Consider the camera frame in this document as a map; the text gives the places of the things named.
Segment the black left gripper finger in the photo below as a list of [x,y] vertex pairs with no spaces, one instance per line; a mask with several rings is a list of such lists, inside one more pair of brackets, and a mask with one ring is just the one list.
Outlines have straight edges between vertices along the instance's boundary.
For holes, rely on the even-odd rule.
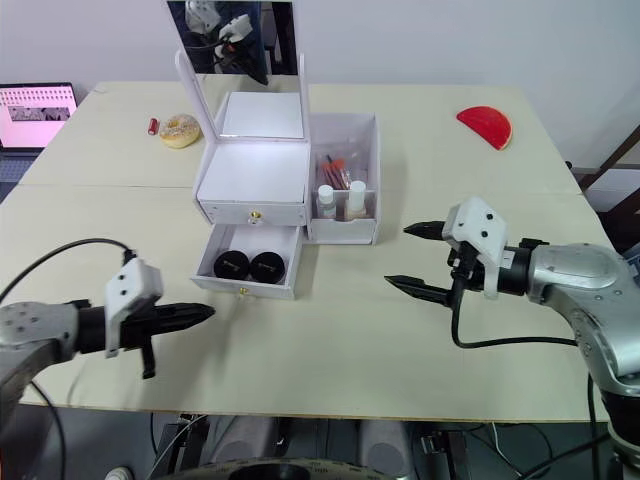
[[161,319],[157,325],[158,332],[176,332],[189,329],[207,320],[207,317],[171,317]]
[[214,307],[201,303],[174,303],[157,307],[157,315],[163,320],[207,320],[215,313]]

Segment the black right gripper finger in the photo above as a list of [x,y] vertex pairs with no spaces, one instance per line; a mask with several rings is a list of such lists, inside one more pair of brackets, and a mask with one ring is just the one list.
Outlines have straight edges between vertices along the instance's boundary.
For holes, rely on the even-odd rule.
[[444,221],[423,221],[411,224],[403,232],[427,240],[442,240]]
[[439,305],[450,305],[452,293],[449,289],[426,284],[422,279],[407,275],[387,275],[385,280],[407,295]]

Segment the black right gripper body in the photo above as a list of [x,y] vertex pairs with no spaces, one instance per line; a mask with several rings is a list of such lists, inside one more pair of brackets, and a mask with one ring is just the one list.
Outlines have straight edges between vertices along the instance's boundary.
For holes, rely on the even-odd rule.
[[468,242],[460,243],[457,250],[452,248],[447,258],[451,268],[452,291],[464,290],[481,292],[484,290],[485,269],[479,261],[479,252]]

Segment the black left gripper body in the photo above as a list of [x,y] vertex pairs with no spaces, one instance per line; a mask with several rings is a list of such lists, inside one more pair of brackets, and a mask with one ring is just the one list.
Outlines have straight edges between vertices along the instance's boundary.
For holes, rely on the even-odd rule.
[[157,307],[153,306],[129,316],[120,325],[120,348],[140,351],[143,379],[151,379],[156,375],[152,336],[155,335],[157,320]]

